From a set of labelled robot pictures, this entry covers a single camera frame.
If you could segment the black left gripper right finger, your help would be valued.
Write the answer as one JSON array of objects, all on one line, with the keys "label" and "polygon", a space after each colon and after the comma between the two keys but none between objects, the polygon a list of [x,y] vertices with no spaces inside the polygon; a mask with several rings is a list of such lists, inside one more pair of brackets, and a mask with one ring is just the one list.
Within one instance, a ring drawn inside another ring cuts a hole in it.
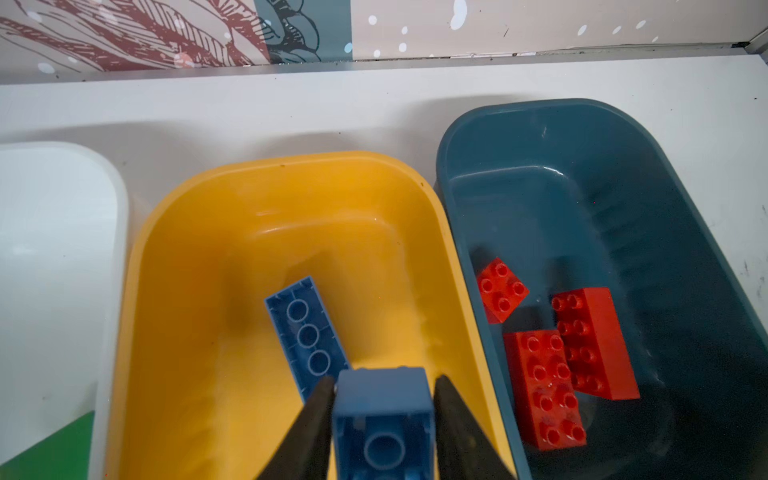
[{"label": "black left gripper right finger", "polygon": [[514,479],[447,375],[435,382],[439,478]]}]

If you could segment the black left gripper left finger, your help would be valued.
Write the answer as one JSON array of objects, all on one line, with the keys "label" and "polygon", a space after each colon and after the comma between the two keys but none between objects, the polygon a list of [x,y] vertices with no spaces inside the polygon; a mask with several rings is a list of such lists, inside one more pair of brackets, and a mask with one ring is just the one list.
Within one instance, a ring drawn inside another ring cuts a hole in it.
[{"label": "black left gripper left finger", "polygon": [[320,379],[257,479],[328,478],[335,379]]}]

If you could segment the blue square lego brick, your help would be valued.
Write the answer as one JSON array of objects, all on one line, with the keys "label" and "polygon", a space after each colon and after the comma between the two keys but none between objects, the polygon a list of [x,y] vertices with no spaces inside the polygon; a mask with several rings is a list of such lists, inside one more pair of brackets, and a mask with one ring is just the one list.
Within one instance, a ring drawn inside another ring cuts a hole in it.
[{"label": "blue square lego brick", "polygon": [[425,370],[343,370],[332,433],[339,479],[433,479],[435,410]]}]

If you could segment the red long lego brick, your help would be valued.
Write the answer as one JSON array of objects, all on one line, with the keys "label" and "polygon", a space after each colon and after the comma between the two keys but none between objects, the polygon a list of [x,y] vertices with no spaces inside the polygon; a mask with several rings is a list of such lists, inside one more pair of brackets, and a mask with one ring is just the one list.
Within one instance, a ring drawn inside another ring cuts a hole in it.
[{"label": "red long lego brick", "polygon": [[586,445],[586,430],[559,333],[505,333],[503,342],[521,439],[540,451]]}]

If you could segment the blue long lego brick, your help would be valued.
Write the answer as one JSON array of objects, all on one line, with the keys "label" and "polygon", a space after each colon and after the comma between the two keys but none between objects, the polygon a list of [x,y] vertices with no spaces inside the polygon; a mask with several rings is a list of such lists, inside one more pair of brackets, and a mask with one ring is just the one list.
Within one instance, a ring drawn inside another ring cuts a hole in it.
[{"label": "blue long lego brick", "polygon": [[302,401],[325,376],[351,367],[312,277],[264,300]]}]

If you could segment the small red lego brick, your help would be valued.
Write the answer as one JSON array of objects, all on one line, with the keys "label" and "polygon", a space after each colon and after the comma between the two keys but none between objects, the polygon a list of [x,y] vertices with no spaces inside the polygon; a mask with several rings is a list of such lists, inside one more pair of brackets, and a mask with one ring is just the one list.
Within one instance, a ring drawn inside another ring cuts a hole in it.
[{"label": "small red lego brick", "polygon": [[529,294],[500,258],[489,263],[476,279],[489,324],[503,324]]}]

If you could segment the green lego brick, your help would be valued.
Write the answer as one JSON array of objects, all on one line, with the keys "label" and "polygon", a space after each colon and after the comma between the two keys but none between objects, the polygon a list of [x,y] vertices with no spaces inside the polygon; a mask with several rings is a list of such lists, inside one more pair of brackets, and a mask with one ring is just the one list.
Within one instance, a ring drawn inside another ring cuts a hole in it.
[{"label": "green lego brick", "polygon": [[3,464],[1,478],[87,479],[94,416],[83,415]]}]

